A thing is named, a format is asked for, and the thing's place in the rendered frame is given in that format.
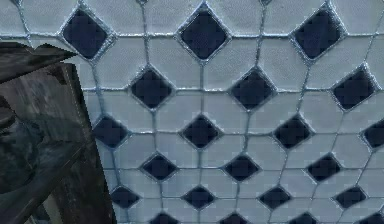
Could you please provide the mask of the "dark wooden cabinet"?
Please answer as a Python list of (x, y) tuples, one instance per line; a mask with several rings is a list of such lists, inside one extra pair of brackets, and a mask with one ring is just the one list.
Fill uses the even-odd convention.
[(117, 224), (72, 56), (0, 42), (0, 224)]

